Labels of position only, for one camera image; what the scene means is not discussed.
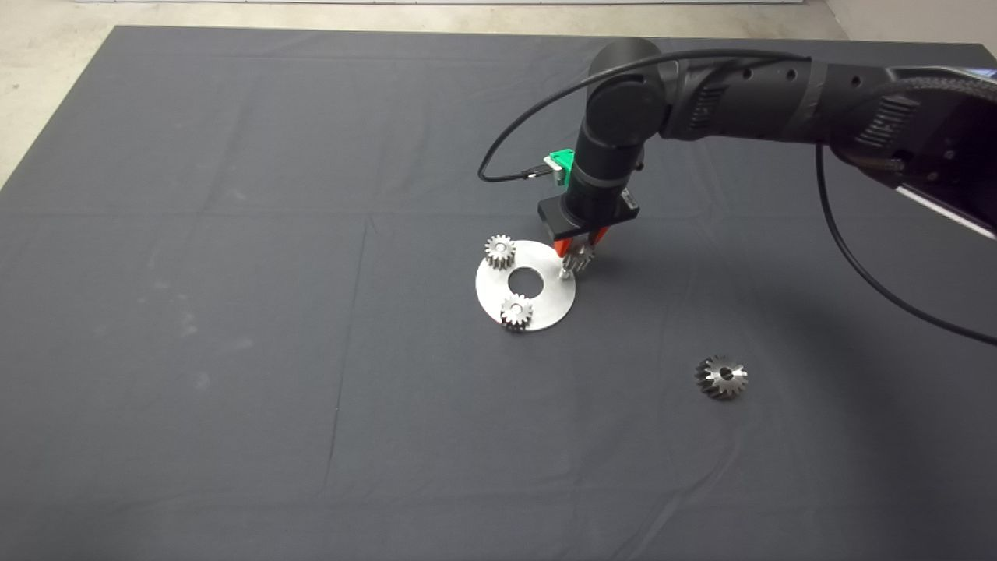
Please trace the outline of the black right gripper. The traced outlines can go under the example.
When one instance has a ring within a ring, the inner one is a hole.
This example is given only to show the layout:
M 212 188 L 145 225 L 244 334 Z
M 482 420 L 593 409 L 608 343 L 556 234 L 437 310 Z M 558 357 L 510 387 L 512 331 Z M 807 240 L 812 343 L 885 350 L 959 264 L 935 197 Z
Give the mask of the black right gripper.
M 569 196 L 561 194 L 549 196 L 537 204 L 537 212 L 549 237 L 554 239 L 552 248 L 559 259 L 563 259 L 571 248 L 571 238 L 588 235 L 588 245 L 591 248 L 598 245 L 608 233 L 609 227 L 635 219 L 640 212 L 640 206 L 628 189 L 622 192 L 595 217 L 583 217 L 578 212 L 569 209 Z

